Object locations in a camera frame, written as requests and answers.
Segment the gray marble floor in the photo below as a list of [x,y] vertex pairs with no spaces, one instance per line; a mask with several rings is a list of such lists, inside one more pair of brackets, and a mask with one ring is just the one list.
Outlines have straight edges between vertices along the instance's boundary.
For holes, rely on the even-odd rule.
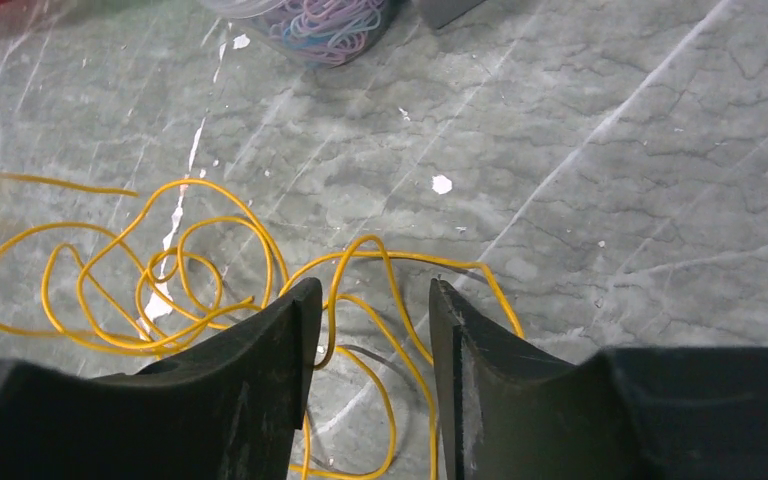
[[[439,32],[405,5],[370,52],[318,72],[256,42],[220,58],[241,33],[195,0],[0,8],[0,171],[148,193],[204,170],[251,202],[291,269],[364,233],[482,260],[532,341],[571,361],[612,344],[768,345],[768,0],[488,0]],[[451,192],[432,190],[436,175]],[[143,254],[160,250],[175,202],[163,197],[135,234]],[[116,229],[140,206],[47,187],[0,197],[1,217],[23,225]],[[231,212],[192,189],[183,227]],[[37,285],[61,241],[104,245],[82,231],[24,244],[0,263],[0,319],[46,325]],[[247,234],[211,231],[193,248],[260,295],[262,252]],[[398,274],[420,325],[436,275],[502,318],[473,279],[408,263]],[[77,325],[70,275],[54,300]],[[98,275],[129,301],[128,265]],[[359,263],[344,285],[398,324],[380,265]],[[359,312],[340,315],[340,342],[394,359]],[[0,356],[81,375],[138,367],[1,333]],[[398,362],[375,366],[400,426],[388,478],[426,478],[422,397]],[[363,373],[336,360],[311,410],[319,460],[377,467],[388,432]]]

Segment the plastic container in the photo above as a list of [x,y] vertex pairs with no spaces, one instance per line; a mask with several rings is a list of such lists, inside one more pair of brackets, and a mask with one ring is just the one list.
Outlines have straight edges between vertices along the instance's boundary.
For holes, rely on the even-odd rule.
[[392,0],[199,0],[250,36],[310,68],[355,59],[392,20]]

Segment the yellow cable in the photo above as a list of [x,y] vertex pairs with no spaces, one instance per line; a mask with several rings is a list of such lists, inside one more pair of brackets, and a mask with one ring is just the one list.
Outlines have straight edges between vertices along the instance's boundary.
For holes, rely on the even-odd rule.
[[[127,195],[131,197],[138,196],[136,192],[130,191],[130,190],[123,190],[123,189],[116,189],[116,188],[96,188],[96,187],[79,185],[79,184],[57,180],[57,179],[38,177],[34,175],[0,173],[0,179],[31,182],[31,183],[41,183],[41,184],[68,188],[72,190],[78,190],[78,191],[87,192],[87,193],[106,194],[106,195]],[[200,221],[194,224],[193,226],[191,226],[190,228],[186,229],[181,234],[179,241],[176,245],[171,246],[165,251],[158,252],[152,255],[149,261],[146,264],[143,264],[139,260],[137,255],[134,253],[133,249],[131,249],[125,243],[125,239],[143,221],[143,219],[146,217],[149,210],[151,209],[152,205],[155,203],[155,201],[160,195],[162,195],[163,193],[169,190],[176,189],[176,188],[180,189],[182,187],[186,187],[190,185],[207,187],[216,192],[219,192],[220,194],[225,196],[225,198],[227,198],[231,203],[233,203],[240,211],[242,211],[242,213],[244,214],[244,217],[223,216],[223,217],[211,218],[211,219]],[[186,241],[196,230],[206,227],[208,225],[214,225],[217,223],[233,223],[233,224],[244,226],[249,230],[251,230],[260,240],[260,243],[263,246],[263,253],[266,258],[266,278],[265,278],[263,297],[259,305],[254,303],[254,297],[249,297],[247,299],[244,299],[242,302],[235,303],[233,305],[229,305],[225,307],[220,307],[220,304],[222,303],[222,299],[223,299],[223,293],[224,293],[223,286],[222,286],[223,285],[222,275],[219,273],[219,270],[210,260],[208,260],[207,258],[201,255],[198,255],[186,250],[186,247],[185,247]],[[373,479],[379,478],[381,475],[386,473],[386,471],[389,469],[390,465],[393,462],[393,457],[396,451],[396,440],[398,438],[396,420],[395,420],[395,415],[393,413],[393,407],[390,403],[390,397],[387,393],[386,388],[384,387],[383,382],[372,371],[372,369],[369,368],[369,366],[367,366],[356,355],[354,355],[351,351],[347,350],[343,346],[337,345],[336,308],[337,308],[337,303],[340,301],[353,303],[369,316],[369,318],[373,321],[373,323],[375,323],[376,326],[378,326],[378,328],[381,330],[381,333],[387,338],[387,340],[396,350],[399,357],[405,362],[411,375],[413,375],[413,377],[416,379],[417,383],[419,384],[420,389],[422,390],[422,394],[425,397],[425,401],[428,403],[428,409],[429,409],[429,422],[428,422],[429,423],[428,424],[429,460],[430,460],[429,478],[431,480],[437,479],[437,457],[438,457],[437,409],[436,409],[436,405],[434,404],[434,398],[431,394],[431,390],[429,389],[428,384],[422,378],[422,375],[420,374],[419,369],[416,367],[416,364],[407,354],[405,349],[402,348],[398,339],[390,332],[390,330],[387,328],[387,326],[381,320],[381,317],[375,312],[375,310],[368,303],[364,302],[363,300],[361,300],[360,298],[354,295],[340,293],[339,291],[340,281],[342,280],[343,273],[345,272],[345,269],[348,263],[352,259],[377,258],[382,260],[385,272],[387,274],[387,280],[390,285],[390,290],[392,291],[393,298],[399,310],[399,316],[402,318],[402,322],[407,331],[408,338],[410,338],[414,347],[416,347],[416,349],[420,352],[422,357],[429,363],[433,361],[431,357],[431,353],[429,352],[428,348],[426,348],[426,346],[419,339],[419,336],[416,333],[413,323],[411,322],[410,315],[408,314],[407,308],[405,307],[404,300],[402,299],[399,293],[398,284],[396,283],[396,276],[393,271],[393,260],[415,260],[415,261],[425,262],[433,265],[439,265],[439,266],[444,266],[444,267],[449,267],[454,269],[481,270],[481,272],[484,274],[484,277],[487,280],[488,285],[490,286],[490,290],[496,296],[497,300],[499,301],[499,304],[502,307],[502,310],[505,312],[505,315],[508,317],[508,321],[510,322],[511,327],[514,330],[514,333],[516,333],[521,338],[524,338],[525,336],[523,333],[522,327],[520,326],[519,321],[517,320],[516,314],[514,313],[513,309],[511,308],[510,304],[505,298],[505,295],[502,293],[502,290],[499,287],[499,284],[496,282],[496,279],[493,276],[493,273],[490,271],[490,268],[486,264],[480,263],[480,262],[458,262],[458,261],[449,260],[443,257],[425,255],[422,253],[390,251],[385,248],[384,243],[381,241],[381,239],[375,235],[364,235],[356,239],[355,241],[353,241],[346,248],[346,250],[342,252],[335,252],[335,253],[321,256],[311,261],[304,267],[300,268],[291,276],[287,271],[287,266],[284,261],[284,257],[281,254],[281,251],[278,248],[278,245],[275,243],[275,240],[272,238],[269,231],[263,226],[262,223],[260,223],[260,221],[254,215],[254,213],[242,201],[240,201],[239,198],[234,196],[231,192],[207,180],[187,178],[183,180],[177,180],[160,187],[157,191],[155,191],[149,197],[149,199],[146,201],[146,204],[143,206],[142,210],[134,218],[134,220],[119,234],[113,233],[110,230],[99,227],[97,225],[92,225],[92,224],[82,223],[82,222],[59,222],[59,223],[41,225],[38,227],[31,228],[25,232],[22,232],[21,234],[16,235],[15,237],[11,238],[7,242],[5,242],[3,245],[1,245],[0,258],[3,257],[7,253],[7,251],[9,251],[11,248],[15,247],[18,243],[26,240],[30,236],[36,235],[38,233],[46,232],[46,231],[51,231],[55,229],[66,229],[66,228],[87,229],[87,230],[100,233],[101,235],[108,237],[110,239],[110,243],[108,243],[100,252],[98,252],[96,255],[91,257],[86,262],[81,260],[78,250],[70,244],[65,244],[65,243],[60,244],[51,252],[48,262],[46,264],[45,270],[43,271],[42,282],[40,285],[40,294],[42,298],[42,308],[46,316],[48,317],[49,322],[53,326],[54,330],[29,330],[29,329],[14,327],[12,325],[6,325],[0,322],[1,331],[9,334],[24,335],[24,336],[31,336],[31,337],[45,337],[45,338],[66,337],[72,340],[73,342],[83,345],[87,348],[91,348],[93,350],[97,350],[105,353],[115,353],[115,354],[134,355],[134,356],[172,355],[174,353],[177,353],[186,349],[189,345],[195,342],[199,338],[199,336],[202,334],[202,332],[204,332],[205,329],[212,328],[216,330],[222,330],[227,328],[228,327],[227,325],[223,325],[222,323],[218,322],[220,317],[227,315],[229,313],[240,311],[240,310],[251,310],[251,311],[257,312],[262,310],[263,308],[266,308],[266,306],[269,305],[270,301],[272,300],[273,283],[275,280],[274,268],[276,265],[278,267],[278,272],[281,276],[281,281],[283,282],[279,289],[278,295],[280,296],[286,293],[293,286],[293,284],[295,284],[295,282],[297,282],[304,274],[308,273],[313,268],[319,265],[322,265],[323,263],[328,261],[332,261],[332,260],[338,261],[336,271],[331,280],[331,288],[328,291],[328,298],[323,304],[323,309],[326,311],[327,320],[328,320],[328,345],[325,350],[325,355],[320,360],[320,362],[315,365],[315,368],[316,370],[321,370],[325,368],[333,358],[334,353],[336,352],[348,357],[348,359],[354,362],[358,366],[358,368],[363,370],[363,372],[366,373],[367,376],[369,376],[369,378],[372,380],[372,382],[378,388],[379,393],[381,394],[381,398],[384,403],[384,408],[387,413],[387,420],[389,423],[390,443],[387,448],[386,457],[382,462],[382,464],[376,470],[371,471],[369,473],[344,474],[344,473],[335,473],[335,472],[329,472],[324,470],[311,469],[310,468],[311,425],[310,425],[309,418],[305,416],[304,426],[303,426],[304,427],[303,428],[303,433],[304,433],[303,462],[302,462],[302,465],[290,466],[291,470],[301,473],[303,480],[306,480],[309,475],[315,475],[315,476],[333,478],[333,479],[339,479],[339,480],[373,480]],[[375,250],[359,250],[361,246],[367,243],[374,244]],[[136,318],[129,315],[126,309],[113,299],[113,297],[104,289],[101,283],[91,273],[93,266],[98,264],[98,262],[101,261],[102,258],[108,255],[115,248],[121,248],[125,252],[126,256],[130,259],[131,263],[135,267],[136,272],[138,274],[139,279],[137,281],[137,288],[134,293],[134,302],[138,312],[138,316]],[[75,329],[66,328],[63,325],[63,323],[58,319],[57,315],[54,313],[54,308],[51,305],[51,300],[49,298],[49,285],[51,283],[50,282],[51,276],[52,276],[54,267],[58,259],[60,258],[61,253],[64,251],[68,252],[72,256],[72,260],[80,269],[80,273],[78,274],[78,278],[75,283],[75,291],[76,291],[78,303],[81,306],[81,310],[84,312],[84,315],[87,318],[87,322],[89,323],[89,327],[90,327],[89,330],[75,330]],[[154,274],[154,270],[158,265],[160,265],[166,259],[174,259],[174,264],[172,265],[170,271],[166,273],[163,277],[157,277]],[[211,302],[210,305],[205,305],[204,303],[202,303],[198,298],[196,298],[196,295],[193,293],[192,288],[190,286],[187,269],[185,268],[185,265],[186,265],[185,262],[187,260],[198,262],[201,265],[207,267],[207,269],[210,271],[213,277],[213,282],[216,285],[216,291],[214,292],[213,301]],[[192,305],[197,310],[197,312],[194,313],[192,311],[189,311],[186,308],[180,306],[179,304],[173,302],[172,299],[170,299],[161,291],[160,285],[165,282],[172,281],[175,277],[177,277],[177,279],[180,281],[183,291],[185,292],[188,300],[192,303]],[[134,331],[136,332],[136,336],[122,335],[118,333],[108,332],[108,331],[105,331],[99,325],[99,323],[95,319],[95,316],[90,310],[89,304],[86,301],[87,281],[89,281],[89,284],[92,285],[92,287],[95,288],[95,290],[99,294],[101,294],[101,296],[104,297],[113,306],[116,312],[123,317],[125,322],[127,322],[134,329]],[[144,290],[146,290],[146,288],[151,290],[158,296],[160,296],[177,313],[189,319],[192,323],[189,326],[184,327],[172,333],[167,333],[161,330],[160,327],[158,327],[148,317],[148,315],[145,312],[145,302],[143,301],[143,293],[144,293]]]

